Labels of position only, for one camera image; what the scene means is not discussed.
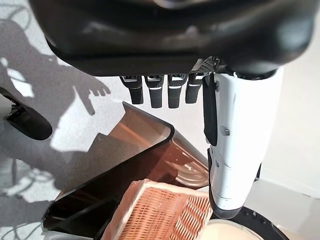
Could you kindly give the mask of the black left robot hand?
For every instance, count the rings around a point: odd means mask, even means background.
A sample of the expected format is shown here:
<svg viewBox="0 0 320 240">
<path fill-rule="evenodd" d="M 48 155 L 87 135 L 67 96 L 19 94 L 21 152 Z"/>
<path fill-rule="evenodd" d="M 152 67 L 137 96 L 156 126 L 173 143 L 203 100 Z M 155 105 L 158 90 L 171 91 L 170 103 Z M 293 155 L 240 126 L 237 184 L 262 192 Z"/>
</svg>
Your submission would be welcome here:
<svg viewBox="0 0 320 240">
<path fill-rule="evenodd" d="M 214 214 L 235 217 L 264 159 L 282 66 L 309 46 L 317 0 L 32 0 L 50 49 L 130 87 L 200 75 Z"/>
</svg>

